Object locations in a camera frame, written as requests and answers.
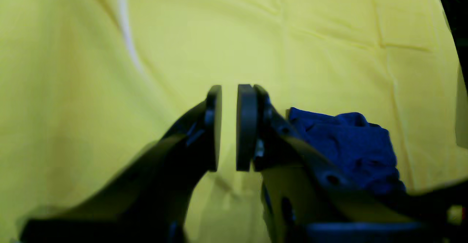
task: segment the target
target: blue fabric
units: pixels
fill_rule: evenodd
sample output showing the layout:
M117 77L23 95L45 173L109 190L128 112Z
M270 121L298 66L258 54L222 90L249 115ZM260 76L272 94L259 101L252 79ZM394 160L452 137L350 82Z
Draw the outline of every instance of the blue fabric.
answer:
M289 121L302 138L348 178L375 195L406 191L387 130L360 113L328 116L291 108Z

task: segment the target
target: yellow cloth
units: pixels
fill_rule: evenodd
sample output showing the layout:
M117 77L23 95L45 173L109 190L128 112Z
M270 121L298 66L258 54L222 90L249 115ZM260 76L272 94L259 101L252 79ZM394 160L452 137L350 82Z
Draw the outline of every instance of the yellow cloth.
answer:
M0 242L40 206L87 198L223 86L218 173L197 186L193 242L268 242L257 173L236 173L239 83L278 110L360 112L391 132L419 190L466 174L458 59L439 0L0 0Z

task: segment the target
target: blue cloth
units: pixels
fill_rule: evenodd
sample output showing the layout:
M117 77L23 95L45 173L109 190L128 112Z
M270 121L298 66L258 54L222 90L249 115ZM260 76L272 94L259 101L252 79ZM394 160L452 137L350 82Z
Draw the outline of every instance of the blue cloth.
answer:
M289 121L302 138L348 178L375 195L406 191L387 130L360 113L328 116L291 108Z

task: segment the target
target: yellow tablecloth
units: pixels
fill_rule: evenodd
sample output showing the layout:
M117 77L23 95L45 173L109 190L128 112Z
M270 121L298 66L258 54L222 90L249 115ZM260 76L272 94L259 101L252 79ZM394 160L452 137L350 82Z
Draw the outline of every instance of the yellow tablecloth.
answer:
M466 175L439 0L0 0L0 19L0 242L101 188L213 84L221 157L190 204L193 242L268 242L259 175L234 171L239 83L387 128L409 190Z

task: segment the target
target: yellow fabric backdrop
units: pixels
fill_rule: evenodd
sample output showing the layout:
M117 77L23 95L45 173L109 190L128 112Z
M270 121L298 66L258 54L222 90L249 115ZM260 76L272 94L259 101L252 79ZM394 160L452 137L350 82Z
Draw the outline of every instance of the yellow fabric backdrop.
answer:
M221 157L190 204L193 242L268 242L259 175L234 171L239 83L281 111L356 111L387 128L409 190L466 175L439 0L128 0L141 69L121 5L0 0L0 242L34 209L101 188L213 84Z

